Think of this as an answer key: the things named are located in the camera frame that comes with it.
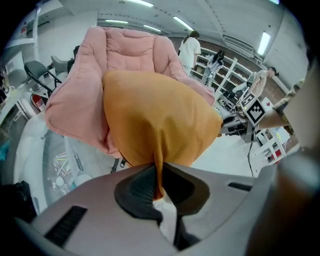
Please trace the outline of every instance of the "white shelf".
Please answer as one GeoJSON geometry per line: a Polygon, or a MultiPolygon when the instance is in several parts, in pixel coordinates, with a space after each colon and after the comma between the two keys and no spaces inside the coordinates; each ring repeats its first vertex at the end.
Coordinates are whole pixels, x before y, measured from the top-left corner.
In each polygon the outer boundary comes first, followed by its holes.
{"type": "Polygon", "coordinates": [[[238,86],[237,84],[235,84],[234,82],[232,82],[230,79],[227,79],[227,81],[228,81],[229,83],[233,84],[235,87],[238,86]]]}
{"type": "Polygon", "coordinates": [[[242,75],[238,74],[237,72],[235,71],[232,71],[232,75],[234,75],[235,77],[237,77],[238,79],[240,79],[241,81],[243,82],[246,82],[246,78],[244,78],[242,75]]]}
{"type": "Polygon", "coordinates": [[[7,64],[17,53],[21,52],[26,46],[33,45],[36,42],[33,38],[22,38],[11,40],[4,47],[4,51],[1,57],[1,63],[7,64]]]}
{"type": "Polygon", "coordinates": [[[225,78],[225,76],[223,74],[215,73],[215,75],[221,77],[222,79],[225,78]]]}
{"type": "Polygon", "coordinates": [[[195,71],[195,70],[193,70],[193,69],[191,69],[191,71],[194,72],[194,73],[196,73],[196,74],[198,74],[198,75],[200,75],[200,76],[203,76],[203,74],[200,74],[199,72],[197,72],[197,71],[195,71]]]}
{"type": "Polygon", "coordinates": [[[227,62],[232,63],[234,60],[232,58],[229,58],[227,56],[224,56],[224,60],[227,60],[227,62]]]}
{"type": "Polygon", "coordinates": [[[219,87],[220,84],[218,84],[216,81],[212,81],[213,84],[219,87]]]}
{"type": "Polygon", "coordinates": [[[20,38],[20,39],[11,40],[6,44],[6,46],[4,47],[4,50],[9,49],[11,47],[15,47],[15,46],[33,44],[35,42],[36,40],[34,40],[33,38],[20,38]]]}
{"type": "Polygon", "coordinates": [[[208,52],[209,54],[216,54],[217,53],[216,51],[209,50],[209,49],[203,48],[203,47],[201,47],[201,50],[204,51],[204,52],[208,52]]]}
{"type": "Polygon", "coordinates": [[[200,67],[202,67],[202,68],[207,68],[205,65],[203,65],[202,63],[200,63],[200,62],[197,62],[196,64],[195,64],[196,66],[200,66],[200,67]]]}
{"type": "Polygon", "coordinates": [[[246,72],[248,75],[251,75],[252,71],[248,68],[246,68],[244,65],[239,64],[238,62],[236,63],[236,68],[246,72]]]}
{"type": "Polygon", "coordinates": [[[198,55],[198,57],[199,57],[200,59],[203,59],[203,60],[205,60],[205,61],[209,61],[209,59],[208,59],[208,58],[206,58],[206,57],[203,57],[203,56],[201,56],[201,55],[198,55]]]}

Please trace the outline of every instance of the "white wall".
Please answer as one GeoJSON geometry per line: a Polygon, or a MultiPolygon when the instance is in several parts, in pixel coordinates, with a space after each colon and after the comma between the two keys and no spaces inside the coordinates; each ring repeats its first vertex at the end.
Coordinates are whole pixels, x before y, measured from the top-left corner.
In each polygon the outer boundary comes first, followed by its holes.
{"type": "Polygon", "coordinates": [[[21,51],[5,65],[5,68],[8,74],[13,70],[25,70],[21,51]]]}
{"type": "MultiPolygon", "coordinates": [[[[50,0],[48,2],[45,2],[40,6],[40,13],[39,16],[43,16],[53,10],[57,10],[59,8],[63,8],[62,4],[59,2],[59,0],[50,0]]],[[[16,27],[15,31],[13,32],[11,39],[19,39],[21,37],[21,29],[24,26],[24,22],[27,24],[30,22],[33,22],[34,18],[36,16],[36,9],[31,11],[28,15],[26,15],[20,22],[20,24],[16,27]]]]}
{"type": "Polygon", "coordinates": [[[263,63],[275,66],[280,78],[290,87],[306,76],[308,60],[301,26],[285,11],[279,31],[263,63]]]}
{"type": "MultiPolygon", "coordinates": [[[[82,12],[55,18],[38,28],[38,50],[40,62],[45,66],[52,63],[51,55],[62,61],[74,57],[74,48],[81,44],[89,27],[97,23],[97,11],[82,12]]],[[[31,47],[23,51],[23,60],[33,60],[31,47]]]]}

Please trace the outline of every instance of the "orange pillow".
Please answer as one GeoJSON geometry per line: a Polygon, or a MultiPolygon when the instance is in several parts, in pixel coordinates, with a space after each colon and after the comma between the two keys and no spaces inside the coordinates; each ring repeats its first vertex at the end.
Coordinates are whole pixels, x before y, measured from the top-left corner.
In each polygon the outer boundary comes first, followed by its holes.
{"type": "Polygon", "coordinates": [[[222,119],[197,92],[163,74],[107,71],[103,106],[114,143],[132,166],[155,163],[163,196],[163,162],[190,166],[217,137],[222,119]]]}

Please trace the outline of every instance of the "black slot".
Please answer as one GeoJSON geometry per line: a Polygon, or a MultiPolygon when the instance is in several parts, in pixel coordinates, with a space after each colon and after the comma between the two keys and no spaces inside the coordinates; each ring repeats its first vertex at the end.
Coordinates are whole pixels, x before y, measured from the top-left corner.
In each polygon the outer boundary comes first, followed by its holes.
{"type": "Polygon", "coordinates": [[[231,182],[228,184],[228,187],[237,189],[237,190],[243,190],[249,192],[252,189],[252,186],[250,185],[245,185],[245,184],[240,184],[236,182],[231,182]]]}
{"type": "Polygon", "coordinates": [[[72,208],[45,235],[45,238],[55,245],[63,247],[86,212],[86,208],[72,206],[72,208]]]}
{"type": "Polygon", "coordinates": [[[162,222],[162,214],[153,208],[153,197],[157,185],[155,166],[121,180],[114,189],[114,198],[119,206],[135,218],[162,222]]]}

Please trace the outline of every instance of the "pink armchair cushion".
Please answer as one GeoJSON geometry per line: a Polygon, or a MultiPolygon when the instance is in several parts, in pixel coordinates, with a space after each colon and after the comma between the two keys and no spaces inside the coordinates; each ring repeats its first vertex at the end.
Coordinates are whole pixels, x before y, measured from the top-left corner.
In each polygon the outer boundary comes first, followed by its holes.
{"type": "Polygon", "coordinates": [[[210,105],[214,102],[213,93],[184,72],[167,37],[135,30],[91,27],[67,79],[47,102],[45,120],[52,131],[121,157],[103,108],[102,76],[107,70],[161,73],[190,86],[210,105]]]}
{"type": "Polygon", "coordinates": [[[127,29],[106,29],[108,70],[155,72],[153,46],[155,36],[127,29]]]}

